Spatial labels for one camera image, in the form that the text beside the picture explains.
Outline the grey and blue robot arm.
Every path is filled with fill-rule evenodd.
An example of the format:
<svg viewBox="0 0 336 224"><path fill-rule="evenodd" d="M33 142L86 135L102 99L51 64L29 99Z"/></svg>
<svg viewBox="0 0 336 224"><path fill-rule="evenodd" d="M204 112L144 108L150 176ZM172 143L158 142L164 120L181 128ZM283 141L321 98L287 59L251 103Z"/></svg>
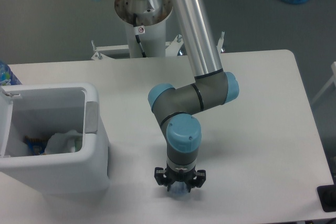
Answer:
<svg viewBox="0 0 336 224"><path fill-rule="evenodd" d="M156 182L176 194L200 188L206 172L197 170L201 125L195 114L238 97L235 76L223 70L219 50L211 36L202 0L115 0L123 20L132 58L165 55L165 22L176 12L194 83L181 88L159 84L148 102L167 145L166 168L154 171Z"/></svg>

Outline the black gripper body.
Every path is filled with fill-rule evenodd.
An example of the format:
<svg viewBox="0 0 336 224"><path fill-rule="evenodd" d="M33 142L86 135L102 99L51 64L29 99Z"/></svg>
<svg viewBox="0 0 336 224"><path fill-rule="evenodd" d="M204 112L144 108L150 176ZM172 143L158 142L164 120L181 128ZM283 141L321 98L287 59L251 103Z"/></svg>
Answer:
<svg viewBox="0 0 336 224"><path fill-rule="evenodd" d="M187 184L195 178L195 167L188 172L184 172L182 170L174 171L168 166L166 168L165 176L170 184L173 184L174 182L184 182Z"/></svg>

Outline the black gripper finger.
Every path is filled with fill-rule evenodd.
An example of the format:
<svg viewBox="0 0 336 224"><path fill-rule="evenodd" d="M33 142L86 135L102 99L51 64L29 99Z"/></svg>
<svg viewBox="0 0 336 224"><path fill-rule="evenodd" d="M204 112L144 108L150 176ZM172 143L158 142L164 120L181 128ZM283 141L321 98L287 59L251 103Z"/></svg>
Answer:
<svg viewBox="0 0 336 224"><path fill-rule="evenodd" d="M167 191L170 191L171 186L173 185L173 177L168 167L156 167L154 169L154 178L158 185L165 186L167 188Z"/></svg>
<svg viewBox="0 0 336 224"><path fill-rule="evenodd" d="M193 188L201 188L206 181L206 170L193 170L186 180L187 192L190 193Z"/></svg>

